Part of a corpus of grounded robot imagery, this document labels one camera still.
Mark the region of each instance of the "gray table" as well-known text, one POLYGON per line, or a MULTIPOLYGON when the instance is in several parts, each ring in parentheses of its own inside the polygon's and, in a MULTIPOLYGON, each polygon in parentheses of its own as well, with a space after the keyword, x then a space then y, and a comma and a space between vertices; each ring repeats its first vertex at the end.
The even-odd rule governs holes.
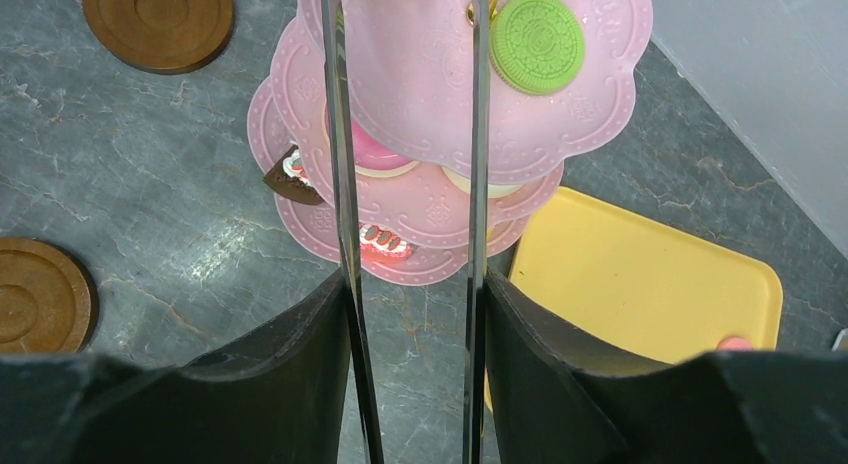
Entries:
MULTIPOLYGON (((282 227, 245 142, 295 1, 235 2, 223 56, 161 77, 103 49, 79 0, 0 0, 0 235, 53 242, 88 266, 102 305, 91 351, 185 363, 334 267, 282 227)), ((563 183, 769 263, 786 294, 779 346, 828 348, 848 327, 845 259, 655 47, 636 77, 627 129, 570 159, 563 183)), ((364 286, 388 460, 458 462, 464 276, 364 286)), ((362 462, 352 395, 342 463, 362 462)), ((488 438, 487 462, 496 454, 488 438)))

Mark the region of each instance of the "pink cake stand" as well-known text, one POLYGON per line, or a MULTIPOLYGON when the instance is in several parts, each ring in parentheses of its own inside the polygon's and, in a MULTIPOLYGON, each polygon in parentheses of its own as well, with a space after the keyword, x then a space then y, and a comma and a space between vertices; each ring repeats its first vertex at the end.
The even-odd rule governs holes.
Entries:
MULTIPOLYGON (((651 35, 651 0, 562 1, 582 23, 583 67, 546 96, 523 94, 492 71, 493 184, 536 181, 563 159, 612 140, 632 115, 633 69, 651 35)), ((320 0, 298 2, 311 40, 320 43, 320 0)), ((343 2, 354 118, 385 147, 470 176, 470 0, 343 2)))
MULTIPOLYGON (((323 56, 315 51, 300 19, 283 31, 271 67, 274 101, 297 140, 306 174, 318 193, 333 202, 332 163, 323 126, 323 56)), ((540 180, 490 200, 489 225, 532 214, 556 192, 562 172, 560 162, 540 180)), ((439 166, 422 163, 392 178, 359 175, 357 191, 362 222, 386 227, 427 248, 468 244, 469 195, 454 186, 439 166)))
MULTIPOLYGON (((276 196, 277 211, 292 237, 306 250, 318 257, 339 262, 339 244, 336 231, 336 211, 329 204, 306 206, 276 196)), ((529 218, 495 226, 489 239, 488 253, 503 252, 515 244, 529 218)), ((427 249, 418 247, 403 262, 381 264, 362 261, 362 268, 369 273, 394 284, 403 286, 426 286, 443 281, 455 274, 468 262, 468 248, 427 249)))

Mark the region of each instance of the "yellow tray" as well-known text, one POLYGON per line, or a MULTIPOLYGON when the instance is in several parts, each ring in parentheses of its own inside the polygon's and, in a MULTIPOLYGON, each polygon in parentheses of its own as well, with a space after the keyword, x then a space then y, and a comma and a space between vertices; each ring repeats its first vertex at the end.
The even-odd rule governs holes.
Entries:
POLYGON ((530 219, 509 278, 583 330, 667 363, 728 336, 777 344, 771 267, 567 188, 530 219))

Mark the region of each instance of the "brown round plate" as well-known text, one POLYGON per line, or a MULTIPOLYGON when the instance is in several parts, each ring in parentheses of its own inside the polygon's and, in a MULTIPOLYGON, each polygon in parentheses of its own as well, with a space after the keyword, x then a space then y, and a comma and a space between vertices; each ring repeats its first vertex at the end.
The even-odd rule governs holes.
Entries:
POLYGON ((0 237, 0 352, 74 352, 96 321, 96 293, 65 253, 0 237))
POLYGON ((82 9, 112 54, 157 74, 200 69, 233 32, 233 0, 82 0, 82 9))

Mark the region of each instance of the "metal strip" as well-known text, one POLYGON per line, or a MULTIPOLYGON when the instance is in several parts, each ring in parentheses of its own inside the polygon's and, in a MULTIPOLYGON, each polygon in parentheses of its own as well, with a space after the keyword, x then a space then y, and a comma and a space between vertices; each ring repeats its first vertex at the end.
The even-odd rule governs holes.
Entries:
POLYGON ((353 373, 359 418, 365 440, 365 455, 371 464, 383 464, 383 443, 365 312, 362 306, 362 280, 359 256, 359 204, 356 198, 356 171, 350 128, 350 101, 342 0, 321 0, 324 26, 324 80, 327 86, 327 110, 330 117, 330 150, 333 158, 333 197, 339 231, 339 252, 345 285, 349 292, 347 315, 350 330, 353 373))
POLYGON ((489 0, 474 6, 474 108, 471 143, 468 301, 465 317, 465 395, 462 462, 478 464, 483 437, 483 376, 486 366, 486 307, 483 299, 487 257, 486 217, 489 182, 489 0))

